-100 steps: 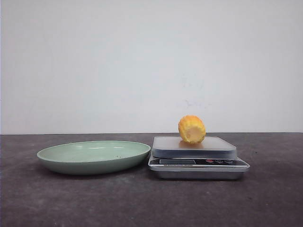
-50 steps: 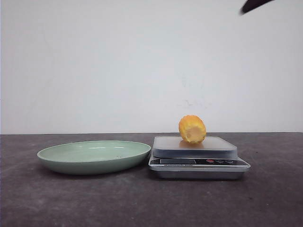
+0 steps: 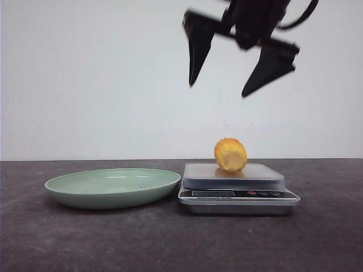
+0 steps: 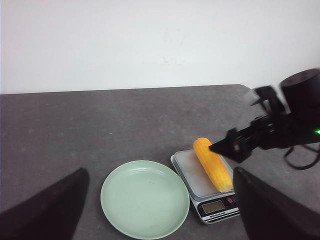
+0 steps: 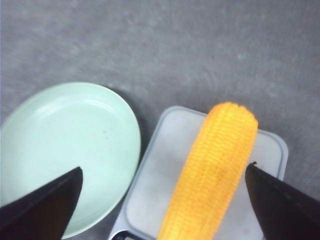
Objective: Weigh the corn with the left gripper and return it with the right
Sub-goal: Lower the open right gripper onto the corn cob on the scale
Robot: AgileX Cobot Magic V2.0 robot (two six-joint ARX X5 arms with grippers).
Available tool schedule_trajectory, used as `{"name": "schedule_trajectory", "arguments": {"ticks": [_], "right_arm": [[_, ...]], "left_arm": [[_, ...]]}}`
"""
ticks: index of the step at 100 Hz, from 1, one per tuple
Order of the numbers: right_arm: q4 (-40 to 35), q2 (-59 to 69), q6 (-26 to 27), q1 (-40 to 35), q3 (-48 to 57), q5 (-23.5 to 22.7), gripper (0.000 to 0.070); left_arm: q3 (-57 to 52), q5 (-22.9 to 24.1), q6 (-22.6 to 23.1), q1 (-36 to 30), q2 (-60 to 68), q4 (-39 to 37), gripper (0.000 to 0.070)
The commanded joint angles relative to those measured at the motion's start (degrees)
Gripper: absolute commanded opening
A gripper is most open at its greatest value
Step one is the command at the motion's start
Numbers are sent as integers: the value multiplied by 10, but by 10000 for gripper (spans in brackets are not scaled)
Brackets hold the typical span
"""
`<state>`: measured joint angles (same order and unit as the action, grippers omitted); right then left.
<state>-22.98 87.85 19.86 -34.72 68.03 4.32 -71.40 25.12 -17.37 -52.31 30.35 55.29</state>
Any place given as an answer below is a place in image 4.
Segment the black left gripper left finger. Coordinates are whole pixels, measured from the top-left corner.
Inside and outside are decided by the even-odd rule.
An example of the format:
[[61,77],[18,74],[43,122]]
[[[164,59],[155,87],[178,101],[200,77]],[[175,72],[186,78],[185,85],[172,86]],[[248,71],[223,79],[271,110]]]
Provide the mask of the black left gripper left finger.
[[0,214],[2,240],[71,240],[81,218],[90,175],[79,168]]

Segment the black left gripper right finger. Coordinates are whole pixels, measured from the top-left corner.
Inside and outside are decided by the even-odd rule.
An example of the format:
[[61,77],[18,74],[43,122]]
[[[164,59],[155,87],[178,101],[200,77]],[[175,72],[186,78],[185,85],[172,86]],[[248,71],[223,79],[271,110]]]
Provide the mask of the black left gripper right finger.
[[241,167],[233,170],[236,203],[251,240],[318,240],[320,215]]

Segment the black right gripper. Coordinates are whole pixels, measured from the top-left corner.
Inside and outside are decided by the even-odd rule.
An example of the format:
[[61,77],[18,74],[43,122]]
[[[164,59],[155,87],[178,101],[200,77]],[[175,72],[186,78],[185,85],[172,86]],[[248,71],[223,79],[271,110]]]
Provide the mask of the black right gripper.
[[[248,138],[248,145],[251,150],[284,149],[320,142],[320,135],[316,133],[319,127],[312,127],[306,122],[300,123],[292,113],[286,113],[285,106],[273,87],[267,85],[254,88],[252,95],[255,97],[252,105],[259,104],[265,115],[256,117],[250,123],[251,136]],[[224,139],[211,144],[209,150],[242,163],[250,157],[247,136],[246,128],[232,128],[227,131]]]

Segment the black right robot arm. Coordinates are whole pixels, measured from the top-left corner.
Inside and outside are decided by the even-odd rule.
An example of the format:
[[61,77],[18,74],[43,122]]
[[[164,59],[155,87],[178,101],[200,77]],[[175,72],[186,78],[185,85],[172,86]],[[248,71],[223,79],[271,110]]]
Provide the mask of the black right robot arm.
[[259,104],[265,115],[256,117],[249,127],[230,129],[225,138],[210,145],[212,152],[238,163],[256,148],[286,149],[320,141],[320,70],[296,73],[280,83],[286,104],[270,85],[246,93],[249,104]]

